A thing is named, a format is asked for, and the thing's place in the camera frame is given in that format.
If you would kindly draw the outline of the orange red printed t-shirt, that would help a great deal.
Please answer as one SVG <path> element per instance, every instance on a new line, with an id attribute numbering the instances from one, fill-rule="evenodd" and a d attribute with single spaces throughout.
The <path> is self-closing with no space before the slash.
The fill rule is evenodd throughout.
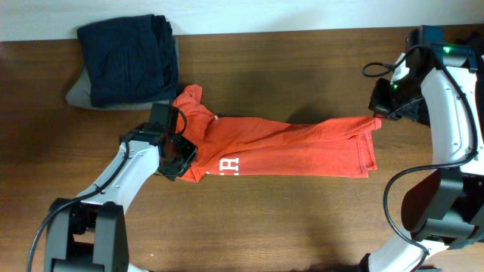
<path id="1" fill-rule="evenodd" d="M 177 129 L 197 146 L 183 180 L 205 175 L 366 178 L 377 169 L 371 133 L 380 119 L 336 118 L 291 125 L 256 117 L 218 117 L 201 103 L 203 89 L 189 85 L 175 99 L 183 112 Z"/>

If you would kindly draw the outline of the navy blue garment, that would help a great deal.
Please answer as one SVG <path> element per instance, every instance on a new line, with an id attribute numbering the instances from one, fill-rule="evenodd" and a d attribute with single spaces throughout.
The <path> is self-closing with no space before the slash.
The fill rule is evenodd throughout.
<path id="1" fill-rule="evenodd" d="M 175 100 L 178 56 L 163 15 L 118 17 L 77 29 L 95 107 Z"/>

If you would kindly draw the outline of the grey garment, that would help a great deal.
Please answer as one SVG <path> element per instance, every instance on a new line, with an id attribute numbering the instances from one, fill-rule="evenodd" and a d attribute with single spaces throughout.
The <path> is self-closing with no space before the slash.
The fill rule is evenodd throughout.
<path id="1" fill-rule="evenodd" d="M 86 110 L 149 110 L 178 94 L 179 47 L 175 37 L 148 32 L 79 32 L 84 66 L 66 94 Z"/>

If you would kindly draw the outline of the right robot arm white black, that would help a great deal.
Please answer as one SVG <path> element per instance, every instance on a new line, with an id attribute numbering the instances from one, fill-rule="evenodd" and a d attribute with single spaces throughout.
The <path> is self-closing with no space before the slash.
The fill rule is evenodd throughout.
<path id="1" fill-rule="evenodd" d="M 476 99 L 478 57 L 467 46 L 411 46 L 377 75 L 370 109 L 430 127 L 433 161 L 427 177 L 402 200 L 402 224 L 392 238 L 367 254 L 361 271 L 419 271 L 448 249 L 483 240 L 483 137 Z"/>

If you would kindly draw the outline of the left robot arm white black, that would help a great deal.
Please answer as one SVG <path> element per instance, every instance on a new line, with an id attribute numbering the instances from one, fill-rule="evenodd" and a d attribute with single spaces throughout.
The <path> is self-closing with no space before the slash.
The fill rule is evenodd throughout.
<path id="1" fill-rule="evenodd" d="M 119 139 L 119 150 L 72 199 L 58 198 L 42 223 L 46 271 L 136 272 L 129 260 L 125 214 L 145 181 L 183 176 L 197 148 L 172 128 L 143 123 Z"/>

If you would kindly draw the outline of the pile of dark clothes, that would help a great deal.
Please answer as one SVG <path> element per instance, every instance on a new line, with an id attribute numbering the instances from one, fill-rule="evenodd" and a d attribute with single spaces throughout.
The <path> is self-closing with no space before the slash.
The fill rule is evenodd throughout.
<path id="1" fill-rule="evenodd" d="M 477 58 L 476 109 L 480 131 L 483 134 L 483 35 L 478 32 L 472 32 L 466 39 L 456 39 L 455 43 L 470 46 Z"/>

